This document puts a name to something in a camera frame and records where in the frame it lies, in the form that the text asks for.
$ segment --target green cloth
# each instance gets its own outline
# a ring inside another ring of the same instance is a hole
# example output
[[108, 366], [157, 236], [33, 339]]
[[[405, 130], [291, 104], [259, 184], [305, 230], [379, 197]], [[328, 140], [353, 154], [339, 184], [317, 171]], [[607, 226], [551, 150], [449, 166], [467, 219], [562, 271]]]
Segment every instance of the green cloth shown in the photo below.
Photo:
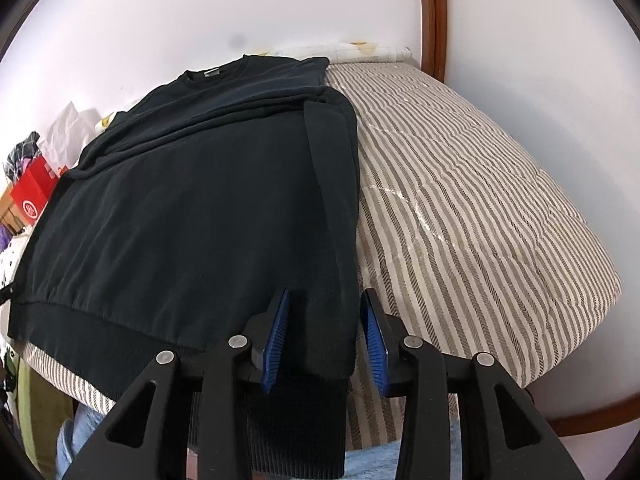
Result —
[[74, 418], [71, 397], [47, 383], [22, 359], [18, 367], [18, 416], [24, 452], [44, 478], [56, 476], [56, 440], [62, 423]]

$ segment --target ribbed hem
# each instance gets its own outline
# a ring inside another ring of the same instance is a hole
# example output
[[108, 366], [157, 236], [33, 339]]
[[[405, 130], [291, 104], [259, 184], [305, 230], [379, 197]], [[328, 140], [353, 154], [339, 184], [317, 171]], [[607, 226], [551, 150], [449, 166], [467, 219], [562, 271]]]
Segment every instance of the ribbed hem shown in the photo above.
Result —
[[200, 353], [58, 304], [13, 300], [8, 331], [10, 337], [30, 341], [113, 400], [162, 350], [181, 358]]
[[348, 381], [278, 378], [268, 396], [247, 399], [252, 469], [290, 478], [344, 475]]

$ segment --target bed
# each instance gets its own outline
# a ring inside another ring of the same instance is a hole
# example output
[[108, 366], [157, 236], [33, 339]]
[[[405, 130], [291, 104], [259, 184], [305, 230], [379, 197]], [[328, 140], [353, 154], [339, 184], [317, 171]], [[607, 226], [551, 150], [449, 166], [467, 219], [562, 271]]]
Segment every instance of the bed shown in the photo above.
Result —
[[[421, 0], [421, 7], [422, 71], [411, 62], [363, 59], [328, 72], [359, 119], [360, 282], [374, 286], [386, 311], [414, 333], [453, 354], [490, 351], [526, 386], [597, 327], [620, 281], [548, 174], [441, 83], [446, 0]], [[113, 405], [34, 345], [15, 344], [60, 390], [99, 412]], [[352, 449], [396, 440], [402, 424], [402, 403], [374, 392], [362, 339], [358, 350], [346, 431]]]

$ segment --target wooden headboard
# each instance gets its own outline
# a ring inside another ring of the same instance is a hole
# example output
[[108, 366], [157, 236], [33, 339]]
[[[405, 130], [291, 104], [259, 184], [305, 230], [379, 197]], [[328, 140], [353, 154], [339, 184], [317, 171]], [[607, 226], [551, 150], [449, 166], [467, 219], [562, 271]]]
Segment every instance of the wooden headboard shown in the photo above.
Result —
[[447, 0], [422, 1], [423, 72], [444, 81], [447, 61]]

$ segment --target white wall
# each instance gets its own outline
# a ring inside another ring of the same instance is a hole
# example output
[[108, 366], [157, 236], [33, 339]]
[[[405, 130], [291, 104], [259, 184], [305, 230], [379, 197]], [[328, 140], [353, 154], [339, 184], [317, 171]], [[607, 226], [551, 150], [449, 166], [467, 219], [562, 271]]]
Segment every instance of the white wall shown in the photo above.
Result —
[[449, 0], [446, 82], [519, 141], [612, 255], [624, 293], [535, 383], [550, 416], [640, 392], [640, 43], [611, 0]]
[[420, 53], [420, 0], [41, 0], [0, 62], [0, 155], [72, 100], [120, 109], [185, 69], [296, 44]]

